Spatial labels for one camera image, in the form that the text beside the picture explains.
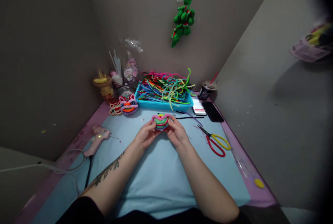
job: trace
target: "hand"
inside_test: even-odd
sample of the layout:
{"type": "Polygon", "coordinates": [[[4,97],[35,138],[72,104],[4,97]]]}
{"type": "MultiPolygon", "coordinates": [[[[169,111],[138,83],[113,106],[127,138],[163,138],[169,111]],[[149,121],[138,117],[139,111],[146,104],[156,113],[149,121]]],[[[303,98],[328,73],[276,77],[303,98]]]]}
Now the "hand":
{"type": "Polygon", "coordinates": [[[191,144],[183,125],[181,125],[181,123],[173,116],[170,116],[170,119],[168,120],[169,127],[166,128],[164,131],[166,132],[171,143],[176,147],[176,149],[178,147],[191,144]]]}
{"type": "Polygon", "coordinates": [[[161,131],[155,131],[155,128],[156,123],[152,123],[150,120],[140,128],[134,138],[134,141],[140,143],[144,149],[148,148],[155,138],[161,133],[161,131]]]}

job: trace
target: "forearm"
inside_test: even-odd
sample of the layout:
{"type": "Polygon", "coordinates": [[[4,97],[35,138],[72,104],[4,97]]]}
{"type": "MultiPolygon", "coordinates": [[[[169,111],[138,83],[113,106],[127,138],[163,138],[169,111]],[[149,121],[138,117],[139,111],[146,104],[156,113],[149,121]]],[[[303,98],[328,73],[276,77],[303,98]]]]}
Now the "forearm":
{"type": "Polygon", "coordinates": [[[239,214],[238,206],[201,160],[194,147],[188,143],[177,148],[177,152],[202,213],[220,223],[236,219],[239,214]]]}
{"type": "Polygon", "coordinates": [[[115,161],[92,181],[81,196],[90,197],[102,214],[106,216],[117,203],[143,153],[143,147],[133,141],[115,161]]]}

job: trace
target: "arm tattoo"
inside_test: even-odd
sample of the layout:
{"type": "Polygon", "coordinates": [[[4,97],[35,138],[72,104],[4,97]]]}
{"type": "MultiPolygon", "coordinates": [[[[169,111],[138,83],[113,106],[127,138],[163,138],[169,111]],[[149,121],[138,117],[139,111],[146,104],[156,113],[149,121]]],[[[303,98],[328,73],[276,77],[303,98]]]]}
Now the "arm tattoo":
{"type": "Polygon", "coordinates": [[[114,160],[109,166],[107,166],[96,178],[95,180],[92,181],[92,183],[90,184],[90,186],[87,188],[90,189],[93,185],[95,185],[95,187],[97,187],[97,185],[101,182],[101,179],[103,177],[103,180],[105,180],[105,178],[108,176],[109,170],[115,171],[117,167],[119,167],[119,160],[120,158],[125,154],[125,151],[116,159],[114,160]]]}

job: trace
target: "pink table edge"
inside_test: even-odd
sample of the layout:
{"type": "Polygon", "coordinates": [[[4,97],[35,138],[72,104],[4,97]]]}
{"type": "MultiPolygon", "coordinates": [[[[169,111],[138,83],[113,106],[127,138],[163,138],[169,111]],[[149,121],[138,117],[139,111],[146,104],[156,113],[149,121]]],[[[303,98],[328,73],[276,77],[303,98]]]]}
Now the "pink table edge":
{"type": "MultiPolygon", "coordinates": [[[[106,120],[106,118],[109,116],[109,109],[110,107],[105,103],[102,102],[102,104],[98,107],[94,115],[89,119],[87,124],[82,128],[80,133],[75,137],[75,139],[72,141],[72,143],[68,146],[66,151],[71,149],[83,149],[88,141],[92,138],[93,134],[91,133],[91,127],[94,125],[102,125],[103,122],[106,120]]],[[[246,154],[245,150],[243,149],[242,145],[238,141],[237,137],[235,136],[234,132],[229,127],[228,123],[226,122],[224,118],[224,122],[221,123],[221,126],[225,132],[225,134],[228,136],[230,145],[234,148],[234,150],[237,152],[237,154],[242,157],[244,161],[246,161],[247,166],[252,166],[253,171],[256,171],[257,174],[255,176],[262,180],[262,177],[258,173],[257,169],[253,165],[251,159],[246,154]]],[[[72,162],[76,159],[77,155],[68,155],[66,157],[66,160],[62,162],[62,164],[66,167],[70,167],[72,162]]],[[[247,203],[249,206],[254,207],[268,207],[271,205],[274,205],[277,203],[276,199],[274,198],[273,194],[270,192],[269,188],[267,187],[265,183],[265,188],[260,189],[254,185],[253,182],[249,181],[244,175],[243,172],[240,170],[240,174],[242,175],[242,178],[244,180],[244,184],[250,194],[251,200],[247,203]]],[[[21,211],[21,214],[16,218],[15,223],[31,223],[41,207],[43,206],[46,199],[50,196],[52,191],[57,186],[58,182],[61,180],[63,175],[51,173],[51,175],[46,178],[42,184],[42,186],[39,188],[38,192],[32,196],[32,198],[28,201],[28,203],[25,205],[23,210],[21,211]]]]}
{"type": "MultiPolygon", "coordinates": [[[[220,115],[223,117],[221,114],[220,110],[216,107],[214,104],[215,108],[218,110],[220,115]]],[[[242,172],[242,169],[238,167],[239,172],[243,178],[244,184],[247,188],[247,191],[250,194],[251,200],[247,203],[248,206],[253,206],[253,207],[269,207],[272,205],[277,204],[277,200],[270,191],[269,187],[265,183],[264,179],[258,172],[257,168],[254,166],[253,162],[245,152],[244,148],[240,144],[239,140],[237,139],[236,135],[230,128],[229,124],[227,123],[226,119],[223,117],[224,122],[221,123],[222,129],[224,130],[225,135],[228,137],[230,145],[232,148],[235,150],[235,152],[238,154],[239,157],[242,158],[242,160],[245,162],[246,166],[248,167],[249,170],[253,171],[253,176],[255,178],[260,179],[265,187],[263,189],[258,188],[252,180],[249,180],[248,178],[245,177],[245,175],[242,172]]]]}

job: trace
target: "red straw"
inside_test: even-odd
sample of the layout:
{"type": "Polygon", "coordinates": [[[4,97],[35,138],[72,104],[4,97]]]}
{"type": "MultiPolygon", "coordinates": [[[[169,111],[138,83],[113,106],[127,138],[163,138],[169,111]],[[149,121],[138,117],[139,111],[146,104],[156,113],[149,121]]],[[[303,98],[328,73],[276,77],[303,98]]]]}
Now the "red straw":
{"type": "Polygon", "coordinates": [[[212,82],[215,80],[215,78],[216,78],[216,76],[217,76],[218,73],[219,73],[219,72],[216,72],[216,74],[214,75],[214,78],[212,79],[212,81],[211,81],[210,84],[212,84],[212,82]]]}

